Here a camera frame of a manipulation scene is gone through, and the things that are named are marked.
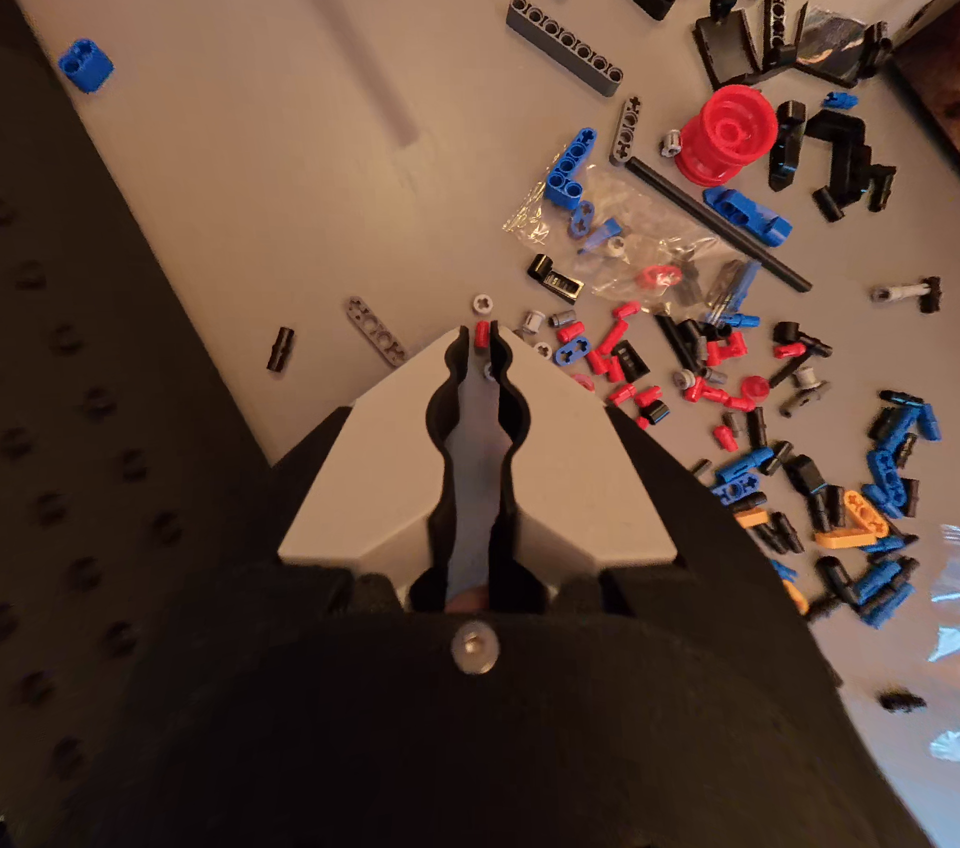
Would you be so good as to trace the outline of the grey axle pin with connector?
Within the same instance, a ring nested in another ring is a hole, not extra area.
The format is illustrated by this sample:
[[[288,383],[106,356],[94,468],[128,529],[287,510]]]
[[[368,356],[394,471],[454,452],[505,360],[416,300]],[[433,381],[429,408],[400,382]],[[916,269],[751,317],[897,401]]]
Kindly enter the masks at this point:
[[[938,276],[929,276],[910,284],[875,286],[869,297],[875,304],[915,301],[922,314],[936,314],[942,306],[942,280]]]

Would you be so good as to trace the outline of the black perforated panel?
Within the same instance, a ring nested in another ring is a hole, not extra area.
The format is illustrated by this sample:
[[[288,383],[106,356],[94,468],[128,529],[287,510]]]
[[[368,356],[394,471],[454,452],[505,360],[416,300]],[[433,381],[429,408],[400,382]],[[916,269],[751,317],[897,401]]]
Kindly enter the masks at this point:
[[[1,7],[2,827],[45,846],[267,465],[18,2]]]

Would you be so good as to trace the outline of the long black axle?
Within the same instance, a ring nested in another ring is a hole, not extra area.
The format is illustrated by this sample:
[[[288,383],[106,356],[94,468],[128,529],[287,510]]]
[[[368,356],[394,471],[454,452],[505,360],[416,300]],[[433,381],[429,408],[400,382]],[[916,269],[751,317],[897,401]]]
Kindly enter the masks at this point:
[[[626,170],[657,194],[666,198],[702,227],[710,230],[734,250],[759,263],[764,270],[787,287],[798,293],[808,293],[812,290],[813,285],[807,278],[789,267],[774,254],[771,254],[762,242],[753,235],[745,230],[739,229],[732,222],[708,206],[695,201],[690,194],[687,194],[674,183],[668,181],[659,172],[654,170],[653,167],[647,165],[637,157],[630,157],[626,161]]]

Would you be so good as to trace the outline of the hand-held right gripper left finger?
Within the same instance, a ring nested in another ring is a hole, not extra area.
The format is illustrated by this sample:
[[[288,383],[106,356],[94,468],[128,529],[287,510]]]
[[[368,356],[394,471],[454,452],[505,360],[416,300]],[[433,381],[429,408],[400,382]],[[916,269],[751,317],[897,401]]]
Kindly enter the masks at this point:
[[[356,399],[278,548],[297,566],[388,578],[414,610],[447,601],[457,507],[447,441],[470,333],[450,330]]]

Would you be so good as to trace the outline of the pile of small connector pins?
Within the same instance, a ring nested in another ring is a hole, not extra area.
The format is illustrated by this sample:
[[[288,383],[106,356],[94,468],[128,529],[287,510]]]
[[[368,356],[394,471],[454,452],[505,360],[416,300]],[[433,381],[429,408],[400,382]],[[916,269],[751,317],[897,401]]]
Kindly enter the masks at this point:
[[[573,312],[550,317],[549,323],[557,336],[557,348],[549,350],[546,345],[532,348],[537,354],[552,358],[562,369],[584,362],[590,374],[607,377],[613,385],[606,397],[607,412],[621,412],[640,432],[646,432],[668,416],[669,411],[659,386],[642,385],[649,369],[626,340],[630,319],[637,316],[640,309],[637,302],[618,305],[612,314],[613,324],[596,346],[584,333],[584,325]],[[802,554],[804,546],[786,515],[767,510],[768,499],[762,491],[762,481],[776,471],[786,472],[795,491],[804,498],[814,532],[822,527],[817,524],[812,499],[822,489],[835,484],[827,482],[814,461],[805,454],[798,454],[790,444],[781,442],[770,446],[762,441],[762,399],[774,384],[793,377],[797,388],[781,406],[781,415],[790,417],[814,401],[829,387],[825,382],[803,387],[801,375],[806,372],[807,357],[825,356],[828,350],[808,333],[799,330],[796,324],[778,323],[774,327],[774,353],[783,361],[783,368],[770,378],[761,375],[746,377],[741,395],[734,397],[710,380],[711,373],[726,356],[739,358],[746,354],[747,347],[738,330],[719,341],[717,346],[713,338],[708,338],[704,348],[708,354],[706,363],[700,365],[693,361],[693,368],[684,370],[682,396],[689,402],[707,400],[727,412],[741,412],[749,429],[751,449],[716,468],[714,482],[709,486],[704,487],[701,483],[698,471],[691,472],[681,480],[678,490],[668,492],[668,500],[699,499],[698,494],[690,494],[687,484],[705,490],[712,499],[706,507],[710,517],[723,511],[722,523],[737,523],[744,530],[753,532],[771,551]],[[797,589],[796,571],[774,563],[784,589],[809,622],[831,614],[839,604],[846,604],[864,625],[881,629],[915,592],[912,578],[918,564],[905,554],[905,549],[915,538],[898,530],[895,521],[914,515],[919,483],[903,476],[903,466],[917,439],[939,442],[942,432],[927,399],[893,389],[882,389],[877,397],[884,403],[884,408],[869,432],[871,448],[866,455],[866,464],[870,481],[860,490],[835,486],[860,493],[887,520],[890,536],[865,549],[852,548],[866,554],[869,561],[866,571],[857,578],[851,578],[843,563],[833,555],[838,550],[827,550],[819,545],[830,555],[817,561],[816,569],[826,592],[815,602],[805,600]],[[818,546],[813,534],[811,539]]]

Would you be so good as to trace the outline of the blue L-shaped beam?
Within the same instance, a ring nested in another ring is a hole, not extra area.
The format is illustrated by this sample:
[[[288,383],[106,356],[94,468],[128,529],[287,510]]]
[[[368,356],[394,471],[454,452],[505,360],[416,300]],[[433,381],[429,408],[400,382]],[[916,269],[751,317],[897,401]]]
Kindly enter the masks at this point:
[[[576,175],[590,156],[596,138],[595,129],[583,128],[548,172],[543,194],[555,206],[568,212],[579,208],[583,197],[583,185],[577,180]]]

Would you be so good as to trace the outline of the black bent beam cluster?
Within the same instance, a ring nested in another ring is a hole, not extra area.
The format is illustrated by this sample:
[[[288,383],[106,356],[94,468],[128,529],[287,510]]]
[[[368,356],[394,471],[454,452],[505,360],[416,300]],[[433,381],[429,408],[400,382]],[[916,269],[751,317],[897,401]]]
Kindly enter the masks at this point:
[[[769,153],[767,180],[771,191],[789,188],[799,168],[803,142],[811,139],[829,145],[830,175],[827,184],[812,194],[822,218],[837,222],[845,218],[846,207],[868,196],[868,211],[884,211],[889,202],[897,170],[873,162],[866,143],[864,121],[842,110],[823,108],[811,118],[801,102],[788,100],[775,110],[777,136]]]

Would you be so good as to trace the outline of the black flat panel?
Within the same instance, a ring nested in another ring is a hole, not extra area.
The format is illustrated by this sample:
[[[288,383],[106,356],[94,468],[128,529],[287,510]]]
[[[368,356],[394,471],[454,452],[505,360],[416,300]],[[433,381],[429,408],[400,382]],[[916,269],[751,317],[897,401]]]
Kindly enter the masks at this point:
[[[852,89],[876,76],[893,50],[889,23],[866,24],[807,2],[799,11],[795,68]]]

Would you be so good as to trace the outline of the clear plastic bag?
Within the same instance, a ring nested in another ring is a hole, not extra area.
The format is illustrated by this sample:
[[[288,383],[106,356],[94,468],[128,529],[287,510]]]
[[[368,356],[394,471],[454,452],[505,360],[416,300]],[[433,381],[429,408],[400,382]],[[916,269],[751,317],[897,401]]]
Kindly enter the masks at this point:
[[[927,662],[941,679],[948,695],[948,726],[930,741],[929,753],[940,762],[959,764],[959,527],[941,524],[943,564],[931,583],[929,601],[936,623]]]
[[[503,231],[529,253],[545,254],[564,276],[611,303],[637,301],[643,312],[676,322],[719,305],[720,286],[750,258],[630,173],[590,158],[576,175],[588,220],[573,231],[571,209],[546,196],[538,180],[507,216]]]

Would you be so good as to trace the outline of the small black bracket piece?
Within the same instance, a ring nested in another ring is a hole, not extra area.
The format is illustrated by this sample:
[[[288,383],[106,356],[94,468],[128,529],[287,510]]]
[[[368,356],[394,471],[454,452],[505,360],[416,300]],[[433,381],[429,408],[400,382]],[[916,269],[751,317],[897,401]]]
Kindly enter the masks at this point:
[[[560,272],[547,254],[535,254],[527,275],[538,285],[570,305],[575,305],[584,288],[584,282]]]

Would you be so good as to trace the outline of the blue curved panel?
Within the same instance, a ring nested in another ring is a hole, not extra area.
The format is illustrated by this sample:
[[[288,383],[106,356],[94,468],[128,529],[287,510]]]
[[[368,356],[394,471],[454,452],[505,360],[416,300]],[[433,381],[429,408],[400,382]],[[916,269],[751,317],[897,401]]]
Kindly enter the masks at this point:
[[[783,245],[794,230],[788,219],[733,187],[714,186],[704,189],[702,200],[718,215],[750,233],[767,247],[777,248]]]

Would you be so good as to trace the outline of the dark grey thin liftarm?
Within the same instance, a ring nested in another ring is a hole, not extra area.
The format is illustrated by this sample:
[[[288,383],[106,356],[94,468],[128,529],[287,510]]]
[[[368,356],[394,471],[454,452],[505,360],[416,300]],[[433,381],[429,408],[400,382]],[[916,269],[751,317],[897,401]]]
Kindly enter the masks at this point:
[[[623,102],[608,156],[610,164],[616,168],[625,166],[633,155],[641,110],[642,100],[637,95],[631,95]]]

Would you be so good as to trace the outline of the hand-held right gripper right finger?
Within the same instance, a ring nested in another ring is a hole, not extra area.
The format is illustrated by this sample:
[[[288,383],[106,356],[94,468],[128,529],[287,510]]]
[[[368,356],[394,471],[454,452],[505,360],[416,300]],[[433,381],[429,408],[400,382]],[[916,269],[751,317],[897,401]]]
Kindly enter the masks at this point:
[[[497,322],[489,356],[509,441],[489,537],[491,592],[505,597],[510,583],[558,591],[572,578],[674,562],[676,545],[614,425],[639,434],[631,419]]]

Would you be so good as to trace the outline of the small blue two-hole beam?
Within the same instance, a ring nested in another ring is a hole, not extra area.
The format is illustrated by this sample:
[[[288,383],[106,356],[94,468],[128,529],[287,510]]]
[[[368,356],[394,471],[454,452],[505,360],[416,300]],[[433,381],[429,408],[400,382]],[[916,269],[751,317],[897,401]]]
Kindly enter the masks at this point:
[[[97,93],[114,73],[114,63],[92,39],[78,38],[58,58],[57,67],[85,95]]]

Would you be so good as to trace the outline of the orange liftarm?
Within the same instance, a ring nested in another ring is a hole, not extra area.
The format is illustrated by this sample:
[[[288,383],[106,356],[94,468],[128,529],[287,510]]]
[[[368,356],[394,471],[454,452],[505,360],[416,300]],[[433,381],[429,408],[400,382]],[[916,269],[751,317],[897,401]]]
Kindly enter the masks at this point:
[[[860,493],[828,485],[812,498],[812,510],[822,530],[815,543],[828,551],[865,550],[890,536],[886,518]]]

